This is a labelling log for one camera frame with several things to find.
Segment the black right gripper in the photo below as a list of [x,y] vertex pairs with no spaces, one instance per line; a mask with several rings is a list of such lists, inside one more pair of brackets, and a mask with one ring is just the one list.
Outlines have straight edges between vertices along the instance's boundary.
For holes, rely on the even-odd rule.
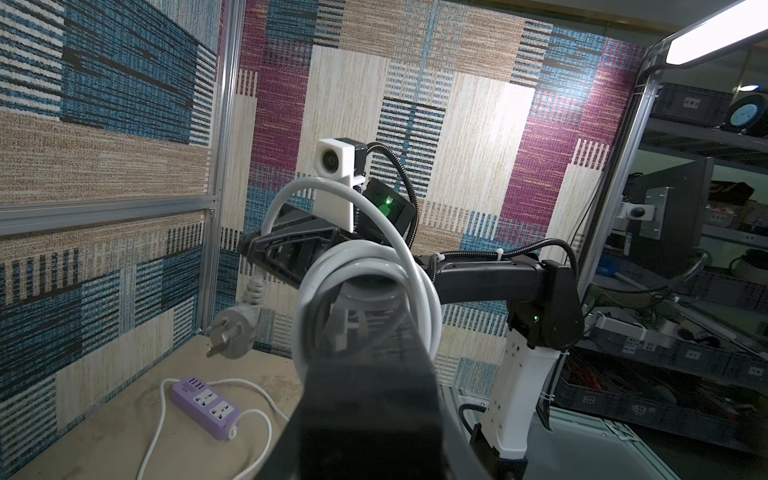
[[268,234],[241,235],[237,252],[250,264],[298,288],[310,267],[330,248],[354,239],[331,222],[286,204]]

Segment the black power strip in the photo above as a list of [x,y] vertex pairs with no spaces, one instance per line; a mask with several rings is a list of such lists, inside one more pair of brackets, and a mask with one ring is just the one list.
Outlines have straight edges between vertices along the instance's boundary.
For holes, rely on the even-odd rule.
[[300,479],[441,479],[437,380],[404,289],[346,280],[310,305]]

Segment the purple power strip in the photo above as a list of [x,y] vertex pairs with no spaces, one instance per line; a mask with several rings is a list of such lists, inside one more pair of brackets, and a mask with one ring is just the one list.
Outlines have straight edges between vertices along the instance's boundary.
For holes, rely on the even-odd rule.
[[216,440],[228,440],[241,409],[197,377],[188,377],[170,389],[171,401]]

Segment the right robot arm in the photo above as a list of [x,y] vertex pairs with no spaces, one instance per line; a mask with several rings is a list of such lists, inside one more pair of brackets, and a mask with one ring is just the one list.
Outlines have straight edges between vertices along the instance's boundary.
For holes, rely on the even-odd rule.
[[[520,479],[544,382],[581,338],[574,262],[512,251],[419,258],[411,204],[306,177],[284,187],[239,253],[297,291],[291,356],[303,395],[263,479]],[[502,301],[506,345],[490,404],[450,411],[433,359],[442,309]]]

